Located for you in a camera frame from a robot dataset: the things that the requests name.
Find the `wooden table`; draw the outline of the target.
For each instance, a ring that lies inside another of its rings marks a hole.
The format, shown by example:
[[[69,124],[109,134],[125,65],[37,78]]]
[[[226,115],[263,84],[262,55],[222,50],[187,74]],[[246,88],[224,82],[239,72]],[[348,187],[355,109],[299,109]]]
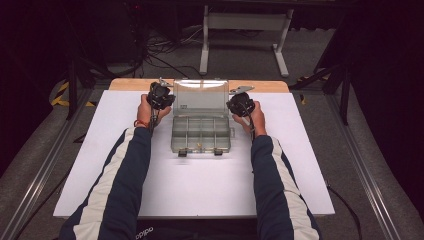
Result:
[[[156,79],[116,78],[111,81],[110,90],[123,91],[148,91],[152,82]],[[284,81],[267,80],[230,80],[229,88],[239,86],[254,86],[253,92],[260,93],[289,93],[289,87]]]

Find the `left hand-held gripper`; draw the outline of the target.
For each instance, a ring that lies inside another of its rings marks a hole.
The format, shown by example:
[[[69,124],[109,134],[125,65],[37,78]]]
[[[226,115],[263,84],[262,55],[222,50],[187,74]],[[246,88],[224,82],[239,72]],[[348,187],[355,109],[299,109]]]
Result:
[[[162,78],[150,84],[147,102],[153,109],[164,110],[173,104],[176,96],[170,93],[170,87],[172,84]]]

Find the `person's left hand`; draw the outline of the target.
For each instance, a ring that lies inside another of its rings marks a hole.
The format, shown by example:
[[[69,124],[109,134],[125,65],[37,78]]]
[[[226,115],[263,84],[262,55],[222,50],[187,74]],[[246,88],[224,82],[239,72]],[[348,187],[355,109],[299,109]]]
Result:
[[[161,120],[170,113],[170,111],[171,108],[169,106],[167,106],[164,110],[159,111],[157,114],[156,124],[159,124]],[[147,101],[147,95],[142,94],[134,126],[148,128],[151,125],[151,106]]]

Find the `white table board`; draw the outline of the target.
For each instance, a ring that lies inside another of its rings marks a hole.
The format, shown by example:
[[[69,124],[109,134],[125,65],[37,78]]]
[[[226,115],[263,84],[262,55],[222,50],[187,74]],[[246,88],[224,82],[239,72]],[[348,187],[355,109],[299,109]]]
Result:
[[[255,93],[266,116],[268,134],[277,138],[291,164],[297,186],[315,215],[334,207],[304,124],[290,93]],[[104,161],[123,131],[132,126],[140,94],[104,91],[91,125],[53,212],[69,217],[84,201]],[[152,157],[143,185],[142,218],[252,217],[256,213],[250,138],[233,123],[231,149],[222,156],[172,152],[171,117],[155,129]]]

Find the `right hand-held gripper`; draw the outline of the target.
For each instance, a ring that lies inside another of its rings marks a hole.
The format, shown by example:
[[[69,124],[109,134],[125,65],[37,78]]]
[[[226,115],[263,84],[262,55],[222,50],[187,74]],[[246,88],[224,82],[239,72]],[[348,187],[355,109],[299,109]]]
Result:
[[[251,114],[255,109],[255,104],[247,92],[253,89],[253,86],[239,86],[231,89],[229,94],[232,98],[226,103],[227,108],[239,117],[246,117]]]

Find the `aluminium floor rail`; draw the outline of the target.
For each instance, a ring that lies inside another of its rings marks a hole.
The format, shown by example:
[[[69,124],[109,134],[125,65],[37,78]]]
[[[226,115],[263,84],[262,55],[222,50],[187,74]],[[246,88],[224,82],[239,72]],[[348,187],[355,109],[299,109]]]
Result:
[[[346,141],[349,148],[350,154],[353,158],[353,165],[357,172],[357,175],[361,181],[361,184],[365,190],[368,201],[374,211],[374,214],[378,220],[380,228],[386,238],[386,240],[401,240],[401,237],[395,227],[395,224],[389,214],[389,211],[385,205],[381,191],[369,171],[368,167],[364,162],[358,144],[351,132],[351,129],[345,125],[339,114],[339,105],[335,96],[326,95],[325,99],[332,112],[333,117],[337,123],[337,126]]]
[[[29,218],[31,211],[58,160],[58,156],[62,152],[70,131],[78,120],[79,115],[83,111],[92,92],[92,89],[83,89],[77,97],[77,102],[73,105],[74,112],[72,116],[68,120],[64,121],[55,141],[50,147],[49,153],[26,190],[24,197],[20,201],[20,204],[9,221],[5,231],[0,235],[0,240],[15,240],[18,232],[23,229],[25,221]]]

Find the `person's right hand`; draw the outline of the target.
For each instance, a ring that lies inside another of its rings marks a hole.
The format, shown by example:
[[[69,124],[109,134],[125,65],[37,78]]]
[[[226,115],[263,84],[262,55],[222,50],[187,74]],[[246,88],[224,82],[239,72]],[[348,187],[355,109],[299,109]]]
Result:
[[[254,135],[258,137],[261,135],[266,135],[267,131],[265,127],[265,115],[262,112],[260,102],[255,101],[254,104],[255,104],[255,109],[251,113],[251,119],[255,128]],[[244,122],[244,120],[241,117],[237,115],[233,115],[233,120],[239,123],[248,135],[251,135],[250,127]]]

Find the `clear plastic compartment box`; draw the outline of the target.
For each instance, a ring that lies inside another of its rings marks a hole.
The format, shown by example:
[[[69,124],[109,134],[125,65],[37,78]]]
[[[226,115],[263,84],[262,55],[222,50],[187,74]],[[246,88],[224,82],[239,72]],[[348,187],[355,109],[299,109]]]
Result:
[[[227,80],[175,80],[171,149],[220,156],[231,148]]]

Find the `black tripod stand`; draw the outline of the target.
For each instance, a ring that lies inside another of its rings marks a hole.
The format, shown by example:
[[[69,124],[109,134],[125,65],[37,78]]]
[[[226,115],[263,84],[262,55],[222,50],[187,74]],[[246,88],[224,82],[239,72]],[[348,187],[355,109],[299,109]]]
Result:
[[[68,80],[69,80],[69,110],[67,120],[70,120],[78,109],[77,82],[86,89],[91,89],[95,85],[92,70],[98,72],[102,77],[113,79],[115,75],[106,68],[100,67],[94,62],[83,57],[75,57],[69,60]]]

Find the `black metal stand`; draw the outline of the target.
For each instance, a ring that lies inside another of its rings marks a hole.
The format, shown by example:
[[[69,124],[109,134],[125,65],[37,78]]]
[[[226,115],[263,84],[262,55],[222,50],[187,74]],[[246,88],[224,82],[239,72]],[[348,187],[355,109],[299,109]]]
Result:
[[[315,81],[328,77],[326,83],[322,87],[324,94],[332,95],[339,86],[341,88],[341,99],[339,105],[339,115],[344,125],[348,125],[347,110],[351,83],[351,73],[349,68],[344,64],[338,64],[326,69],[319,70],[317,73],[309,77],[301,77],[294,85],[290,85],[290,90],[300,90]]]

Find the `yellow black floor tape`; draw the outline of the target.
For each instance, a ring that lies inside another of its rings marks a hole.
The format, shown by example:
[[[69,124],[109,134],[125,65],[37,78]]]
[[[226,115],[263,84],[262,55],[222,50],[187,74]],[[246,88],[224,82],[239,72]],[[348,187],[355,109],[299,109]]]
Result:
[[[61,86],[59,87],[59,90],[57,91],[55,97],[51,101],[51,105],[52,106],[60,105],[60,106],[66,106],[66,107],[68,107],[70,105],[70,102],[68,100],[63,100],[62,99],[62,96],[64,95],[64,93],[68,89],[68,87],[69,87],[69,82],[68,81],[64,81],[61,84]]]

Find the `white metal stand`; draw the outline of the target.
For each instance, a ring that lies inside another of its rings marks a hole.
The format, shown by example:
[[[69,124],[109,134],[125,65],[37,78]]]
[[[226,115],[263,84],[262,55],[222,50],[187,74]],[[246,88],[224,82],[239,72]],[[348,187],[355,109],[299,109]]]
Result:
[[[288,77],[289,72],[282,49],[293,13],[293,9],[289,9],[284,14],[217,13],[211,12],[209,6],[206,5],[203,13],[203,45],[199,72],[205,75],[208,71],[210,29],[279,31],[279,42],[272,45],[272,50],[281,76]]]

